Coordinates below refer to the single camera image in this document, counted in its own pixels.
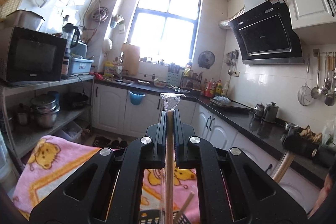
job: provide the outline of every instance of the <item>strainer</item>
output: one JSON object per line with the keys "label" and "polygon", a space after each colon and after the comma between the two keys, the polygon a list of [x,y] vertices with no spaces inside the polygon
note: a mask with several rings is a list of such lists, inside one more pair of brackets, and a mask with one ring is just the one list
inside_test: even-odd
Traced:
{"label": "strainer", "polygon": [[308,60],[307,60],[306,84],[300,87],[299,91],[297,92],[297,99],[299,100],[300,104],[303,106],[309,105],[312,100],[312,97],[310,95],[311,90],[307,86],[307,76],[309,72],[309,67],[310,67],[310,55],[308,55]]}

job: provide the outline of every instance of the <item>blender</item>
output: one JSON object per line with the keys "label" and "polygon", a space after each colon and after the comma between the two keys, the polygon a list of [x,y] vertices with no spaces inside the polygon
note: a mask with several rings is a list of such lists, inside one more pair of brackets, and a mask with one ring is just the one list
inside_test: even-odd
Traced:
{"label": "blender", "polygon": [[67,23],[62,28],[62,38],[67,40],[67,45],[65,49],[63,65],[62,65],[62,79],[69,78],[69,65],[70,65],[70,48],[77,46],[79,37],[80,37],[80,30],[78,26],[74,26],[71,23]]}

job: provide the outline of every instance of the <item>window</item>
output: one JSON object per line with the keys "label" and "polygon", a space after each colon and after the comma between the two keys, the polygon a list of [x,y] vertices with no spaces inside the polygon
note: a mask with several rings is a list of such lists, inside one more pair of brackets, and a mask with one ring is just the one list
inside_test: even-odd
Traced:
{"label": "window", "polygon": [[128,43],[140,57],[185,65],[192,58],[201,0],[139,0]]}

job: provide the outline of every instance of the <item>pink blanket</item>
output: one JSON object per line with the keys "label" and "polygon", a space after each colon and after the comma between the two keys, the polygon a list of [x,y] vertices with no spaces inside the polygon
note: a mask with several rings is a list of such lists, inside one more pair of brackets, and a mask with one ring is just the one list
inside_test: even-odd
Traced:
{"label": "pink blanket", "polygon": [[[29,220],[32,209],[65,181],[100,148],[45,136],[34,148],[13,195],[13,203]],[[142,185],[140,217],[160,208],[161,170],[146,169]],[[193,169],[174,170],[174,211],[178,211],[190,192],[195,196],[184,212],[190,223],[199,223],[196,173]]]}

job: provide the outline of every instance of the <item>window frame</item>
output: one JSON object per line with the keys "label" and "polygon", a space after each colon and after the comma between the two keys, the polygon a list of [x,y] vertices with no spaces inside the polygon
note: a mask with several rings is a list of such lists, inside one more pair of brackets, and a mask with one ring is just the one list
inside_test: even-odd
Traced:
{"label": "window frame", "polygon": [[134,11],[134,16],[133,16],[133,19],[132,19],[130,31],[129,31],[129,34],[128,34],[128,37],[127,37],[127,43],[131,43],[131,37],[133,35],[135,23],[137,21],[139,13],[146,13],[146,14],[151,14],[151,15],[157,15],[157,16],[162,16],[162,17],[165,18],[165,23],[163,25],[161,39],[162,39],[164,30],[165,30],[165,27],[166,27],[166,22],[167,22],[167,18],[168,17],[175,18],[175,19],[180,19],[180,20],[185,20],[185,21],[189,21],[189,22],[191,22],[191,23],[194,24],[193,36],[192,36],[192,40],[191,40],[191,44],[190,44],[190,50],[189,50],[189,59],[192,59],[193,53],[194,53],[194,47],[195,47],[195,43],[196,43],[196,35],[197,35],[197,30],[198,30],[198,25],[199,25],[202,0],[198,1],[197,18],[195,20],[187,18],[187,17],[183,17],[183,16],[178,16],[178,15],[170,14],[168,12],[168,10],[169,10],[169,6],[170,6],[170,3],[171,3],[171,0],[169,0],[168,9],[167,9],[166,12],[161,12],[161,11],[156,11],[156,10],[151,10],[151,9],[145,9],[145,8],[139,8],[138,7],[139,1],[140,0],[138,0],[138,2],[136,4],[136,8],[135,8],[135,11]]}

